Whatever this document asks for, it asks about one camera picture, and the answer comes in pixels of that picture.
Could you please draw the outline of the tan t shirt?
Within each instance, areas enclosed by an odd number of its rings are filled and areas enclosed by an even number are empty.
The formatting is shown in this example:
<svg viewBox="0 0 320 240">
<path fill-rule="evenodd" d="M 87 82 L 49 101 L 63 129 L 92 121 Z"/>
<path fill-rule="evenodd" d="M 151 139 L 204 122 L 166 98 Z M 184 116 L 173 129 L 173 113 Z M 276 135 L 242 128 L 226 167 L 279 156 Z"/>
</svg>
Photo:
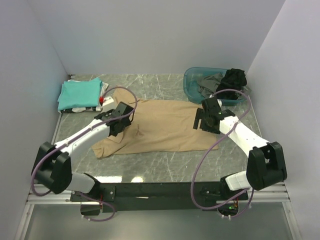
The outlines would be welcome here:
<svg viewBox="0 0 320 240">
<path fill-rule="evenodd" d="M 133 122 L 117 136 L 92 146 L 97 158 L 148 152 L 207 150 L 216 135 L 194 129 L 197 104 L 178 100 L 139 99 Z"/>
</svg>

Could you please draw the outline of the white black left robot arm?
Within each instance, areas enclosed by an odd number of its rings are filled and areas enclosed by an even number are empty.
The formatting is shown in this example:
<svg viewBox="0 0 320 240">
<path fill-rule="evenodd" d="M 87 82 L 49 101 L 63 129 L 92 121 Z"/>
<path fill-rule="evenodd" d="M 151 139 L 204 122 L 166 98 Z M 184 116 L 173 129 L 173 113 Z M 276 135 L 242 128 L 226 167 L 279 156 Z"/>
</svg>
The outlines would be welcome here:
<svg viewBox="0 0 320 240">
<path fill-rule="evenodd" d="M 54 194 L 65 190 L 81 192 L 88 201 L 96 200 L 101 192 L 101 183 L 87 173 L 72 170 L 72 159 L 95 143 L 109 137 L 116 137 L 131 125 L 130 116 L 135 108 L 120 102 L 115 109 L 102 112 L 83 129 L 56 144 L 43 143 L 36 156 L 31 173 L 31 189 L 37 196 L 34 181 L 44 185 Z"/>
</svg>

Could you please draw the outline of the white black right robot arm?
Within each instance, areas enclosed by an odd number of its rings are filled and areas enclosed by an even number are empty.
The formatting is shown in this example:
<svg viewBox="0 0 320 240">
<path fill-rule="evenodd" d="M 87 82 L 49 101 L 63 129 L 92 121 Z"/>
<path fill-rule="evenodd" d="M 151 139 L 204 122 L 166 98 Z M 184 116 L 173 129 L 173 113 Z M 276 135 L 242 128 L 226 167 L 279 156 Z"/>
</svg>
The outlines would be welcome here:
<svg viewBox="0 0 320 240">
<path fill-rule="evenodd" d="M 219 193 L 230 200 L 237 191 L 259 191 L 287 179 L 284 151 L 280 143 L 258 136 L 230 111 L 221 109 L 221 101 L 211 97 L 201 102 L 196 111 L 193 128 L 230 138 L 247 156 L 246 170 L 222 177 Z"/>
</svg>

